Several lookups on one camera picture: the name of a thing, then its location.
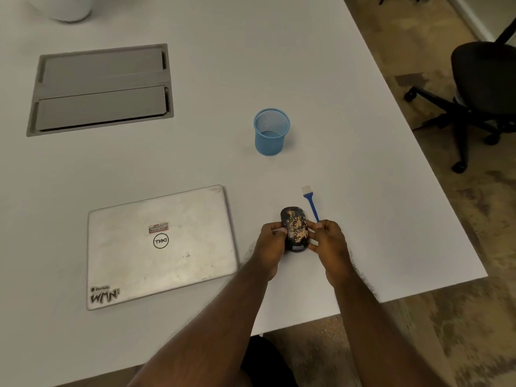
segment chair seat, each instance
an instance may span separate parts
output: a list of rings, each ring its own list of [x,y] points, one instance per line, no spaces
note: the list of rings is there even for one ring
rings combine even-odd
[[[493,116],[516,116],[516,47],[472,42],[451,55],[457,90],[465,104]]]

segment brush handle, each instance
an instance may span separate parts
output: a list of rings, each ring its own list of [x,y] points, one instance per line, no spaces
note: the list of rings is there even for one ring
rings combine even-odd
[[[317,211],[315,210],[315,205],[314,205],[314,202],[312,201],[312,196],[307,196],[306,199],[308,200],[308,202],[310,202],[310,207],[312,208],[312,212],[314,213],[314,216],[315,216],[315,221],[316,222],[319,222],[319,216],[317,215]]]

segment hand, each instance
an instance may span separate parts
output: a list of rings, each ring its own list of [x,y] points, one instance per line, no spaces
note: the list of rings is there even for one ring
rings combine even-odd
[[[317,240],[319,243],[318,246],[310,243],[308,248],[319,255],[331,286],[340,285],[354,271],[341,228],[336,222],[330,220],[321,220],[317,223],[307,220],[306,224],[313,230],[310,232],[310,239]]]
[[[268,223],[261,228],[251,260],[260,263],[269,280],[273,279],[278,271],[278,263],[285,253],[286,237],[287,230],[281,227],[281,222]]]

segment black mouse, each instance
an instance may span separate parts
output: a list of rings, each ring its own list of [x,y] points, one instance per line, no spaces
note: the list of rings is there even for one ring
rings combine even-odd
[[[289,206],[281,211],[281,226],[288,231],[285,249],[301,252],[308,247],[309,235],[306,217],[301,208]]]

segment forearm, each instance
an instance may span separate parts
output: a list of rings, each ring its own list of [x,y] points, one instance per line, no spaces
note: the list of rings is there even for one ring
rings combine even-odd
[[[139,372],[130,387],[226,385],[242,363],[267,288],[251,259]]]
[[[404,339],[351,268],[335,295],[364,387],[441,387],[446,384]]]

